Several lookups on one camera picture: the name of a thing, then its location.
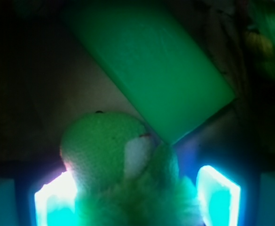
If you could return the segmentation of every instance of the glowing light panel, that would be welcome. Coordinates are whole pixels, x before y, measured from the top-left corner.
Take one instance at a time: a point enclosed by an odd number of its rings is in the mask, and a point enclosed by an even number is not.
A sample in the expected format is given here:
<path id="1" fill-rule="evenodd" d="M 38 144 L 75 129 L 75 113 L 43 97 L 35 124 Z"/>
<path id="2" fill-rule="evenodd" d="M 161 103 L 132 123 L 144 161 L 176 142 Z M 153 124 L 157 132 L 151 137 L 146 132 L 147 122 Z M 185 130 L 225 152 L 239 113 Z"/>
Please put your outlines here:
<path id="1" fill-rule="evenodd" d="M 64 172 L 35 193 L 37 226 L 74 224 L 77 187 L 70 172 Z"/>
<path id="2" fill-rule="evenodd" d="M 197 192 L 206 226 L 237 226 L 241 188 L 211 166 L 197 175 Z"/>

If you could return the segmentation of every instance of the plush toy eye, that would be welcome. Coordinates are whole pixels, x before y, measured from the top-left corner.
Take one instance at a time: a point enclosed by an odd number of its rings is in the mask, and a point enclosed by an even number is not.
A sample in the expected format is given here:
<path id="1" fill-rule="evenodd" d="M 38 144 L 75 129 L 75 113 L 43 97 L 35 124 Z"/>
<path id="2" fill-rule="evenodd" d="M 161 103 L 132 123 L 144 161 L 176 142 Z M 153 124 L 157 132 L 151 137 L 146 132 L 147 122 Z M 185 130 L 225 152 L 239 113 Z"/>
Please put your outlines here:
<path id="1" fill-rule="evenodd" d="M 145 133 L 145 134 L 141 134 L 139 137 L 150 137 L 151 134 L 150 133 Z"/>

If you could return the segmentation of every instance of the cyan light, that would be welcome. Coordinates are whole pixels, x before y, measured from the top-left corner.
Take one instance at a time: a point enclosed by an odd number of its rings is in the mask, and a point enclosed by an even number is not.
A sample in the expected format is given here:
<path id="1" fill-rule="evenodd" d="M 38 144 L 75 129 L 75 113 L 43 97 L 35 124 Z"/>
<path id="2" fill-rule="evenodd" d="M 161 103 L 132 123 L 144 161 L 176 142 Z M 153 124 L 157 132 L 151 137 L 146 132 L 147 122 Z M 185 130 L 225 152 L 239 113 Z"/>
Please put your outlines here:
<path id="1" fill-rule="evenodd" d="M 35 193 L 37 226 L 73 225 L 77 187 L 69 172 L 64 172 Z"/>
<path id="2" fill-rule="evenodd" d="M 203 166 L 196 182 L 206 226 L 237 226 L 241 188 L 211 166 Z M 72 225 L 77 188 L 64 172 L 35 193 L 37 226 Z"/>
<path id="3" fill-rule="evenodd" d="M 197 175 L 197 192 L 207 226 L 237 226 L 241 188 L 212 166 Z"/>

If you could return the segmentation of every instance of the fuzzy fur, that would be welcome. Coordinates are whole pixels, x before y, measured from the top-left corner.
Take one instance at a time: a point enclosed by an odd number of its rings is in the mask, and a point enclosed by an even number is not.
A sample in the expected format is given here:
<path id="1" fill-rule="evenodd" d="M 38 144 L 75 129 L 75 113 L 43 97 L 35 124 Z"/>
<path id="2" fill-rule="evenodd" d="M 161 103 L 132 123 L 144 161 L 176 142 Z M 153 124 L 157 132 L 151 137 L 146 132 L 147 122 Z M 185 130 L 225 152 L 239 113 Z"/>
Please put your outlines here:
<path id="1" fill-rule="evenodd" d="M 203 224 L 192 182 L 183 178 L 161 189 L 149 173 L 124 180 L 105 192 L 77 197 L 78 225 L 200 226 Z"/>

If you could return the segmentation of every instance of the bright white light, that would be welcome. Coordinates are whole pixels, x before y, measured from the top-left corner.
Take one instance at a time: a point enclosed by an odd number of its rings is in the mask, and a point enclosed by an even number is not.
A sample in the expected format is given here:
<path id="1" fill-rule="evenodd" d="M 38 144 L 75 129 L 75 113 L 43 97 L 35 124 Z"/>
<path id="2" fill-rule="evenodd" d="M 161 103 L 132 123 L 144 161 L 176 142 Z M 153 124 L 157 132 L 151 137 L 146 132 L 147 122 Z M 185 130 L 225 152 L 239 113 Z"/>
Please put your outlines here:
<path id="1" fill-rule="evenodd" d="M 68 208 L 74 213 L 74 200 L 77 195 L 77 187 L 70 172 L 64 172 L 49 184 L 35 193 L 35 208 L 37 226 L 48 226 L 48 213 Z M 49 205 L 50 197 L 55 201 Z"/>
<path id="2" fill-rule="evenodd" d="M 211 166 L 197 175 L 197 191 L 207 226 L 237 226 L 241 188 Z"/>

